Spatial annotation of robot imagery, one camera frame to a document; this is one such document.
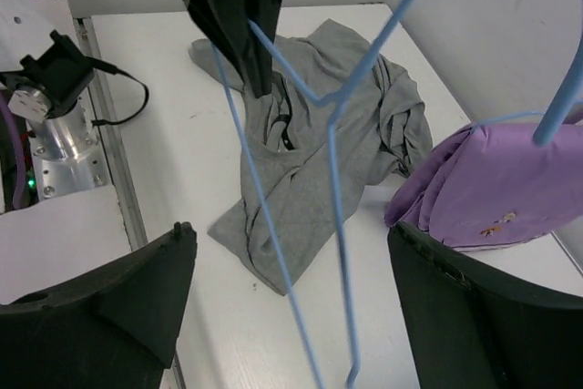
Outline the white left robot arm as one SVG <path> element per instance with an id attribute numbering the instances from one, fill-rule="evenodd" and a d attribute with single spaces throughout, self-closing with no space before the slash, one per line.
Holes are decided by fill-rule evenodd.
<path id="1" fill-rule="evenodd" d="M 255 97 L 271 92 L 273 42 L 282 0 L 182 0 L 192 21 L 219 49 Z M 26 162 L 15 117 L 45 125 L 66 116 L 101 70 L 122 69 L 82 54 L 77 45 L 25 0 L 1 0 L 1 86 L 10 92 L 1 114 L 13 143 L 16 180 L 15 209 L 28 187 Z"/>

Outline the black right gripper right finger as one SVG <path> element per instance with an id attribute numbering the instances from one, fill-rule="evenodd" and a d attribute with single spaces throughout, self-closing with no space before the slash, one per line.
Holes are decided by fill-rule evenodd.
<path id="1" fill-rule="evenodd" d="M 403 222 L 387 244 L 421 387 L 581 387 L 581 297 L 500 271 Z"/>

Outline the grey t shirt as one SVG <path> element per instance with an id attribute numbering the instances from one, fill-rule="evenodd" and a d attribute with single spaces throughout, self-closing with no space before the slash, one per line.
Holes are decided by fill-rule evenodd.
<path id="1" fill-rule="evenodd" d="M 271 93 L 244 94 L 249 152 L 240 159 L 240 199 L 211 226 L 212 239 L 278 294 L 296 282 L 335 231 L 326 122 L 280 65 Z M 424 102 L 404 67 L 379 56 L 335 129 L 343 213 L 366 187 L 408 176 L 433 146 Z"/>

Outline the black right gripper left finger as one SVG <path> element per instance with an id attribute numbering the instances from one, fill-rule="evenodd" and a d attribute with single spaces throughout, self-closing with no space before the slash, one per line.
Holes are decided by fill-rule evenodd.
<path id="1" fill-rule="evenodd" d="M 158 388 L 174 360 L 195 260 L 188 222 L 1 307 L 4 388 Z"/>

